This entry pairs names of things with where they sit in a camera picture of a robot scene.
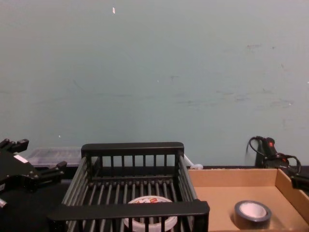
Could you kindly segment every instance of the gray tape roll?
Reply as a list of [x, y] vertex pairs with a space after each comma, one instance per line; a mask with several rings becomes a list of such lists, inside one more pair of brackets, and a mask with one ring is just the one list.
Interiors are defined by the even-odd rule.
[[234, 208], [234, 224], [241, 230], [269, 227], [271, 210], [262, 203], [241, 201]]

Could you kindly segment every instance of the cardboard tray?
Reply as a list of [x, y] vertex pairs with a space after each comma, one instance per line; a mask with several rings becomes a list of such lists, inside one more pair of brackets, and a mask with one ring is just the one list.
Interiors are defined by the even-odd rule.
[[258, 201], [273, 216], [263, 231], [309, 231], [309, 197], [293, 189], [290, 178], [277, 169], [190, 170], [197, 196], [210, 206], [209, 231], [238, 231], [232, 216], [243, 200]]

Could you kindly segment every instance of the white tape roll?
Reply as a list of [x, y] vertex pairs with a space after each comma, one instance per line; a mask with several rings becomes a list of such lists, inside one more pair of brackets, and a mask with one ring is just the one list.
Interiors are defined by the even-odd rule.
[[[138, 197], [129, 202], [132, 203], [157, 203], [157, 202], [172, 202], [171, 200], [165, 197], [159, 196], [144, 196]], [[129, 227], [129, 219], [125, 218], [124, 223], [127, 227]], [[169, 217], [165, 220], [165, 231], [169, 231], [172, 229], [177, 223], [177, 217]], [[140, 223], [136, 220], [132, 220], [132, 229], [135, 232], [145, 232], [145, 224]], [[161, 232], [161, 223], [149, 224], [149, 232]]]

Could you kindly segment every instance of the roll of tape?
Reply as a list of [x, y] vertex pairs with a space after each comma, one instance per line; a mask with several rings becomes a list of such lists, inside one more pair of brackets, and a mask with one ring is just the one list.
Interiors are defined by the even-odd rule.
[[[159, 196], [143, 196], [131, 200], [128, 204], [133, 203], [157, 203], [157, 202], [172, 202], [165, 197]], [[124, 219], [124, 224], [129, 227], [129, 219]], [[165, 220], [165, 231], [171, 230], [177, 224], [177, 217], [169, 217]], [[136, 220], [132, 220], [132, 229], [135, 232], [145, 232], [145, 224]], [[149, 224], [149, 232], [161, 232], [161, 223]]]
[[262, 203], [241, 201], [234, 208], [234, 224], [241, 230], [269, 227], [271, 210]]

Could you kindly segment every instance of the clear plastic container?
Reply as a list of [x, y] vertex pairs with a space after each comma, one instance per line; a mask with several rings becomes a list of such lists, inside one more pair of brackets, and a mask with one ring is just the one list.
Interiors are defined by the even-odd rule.
[[68, 167], [78, 166], [81, 162], [80, 147], [47, 147], [36, 148], [27, 158], [34, 167], [54, 167], [66, 161]]

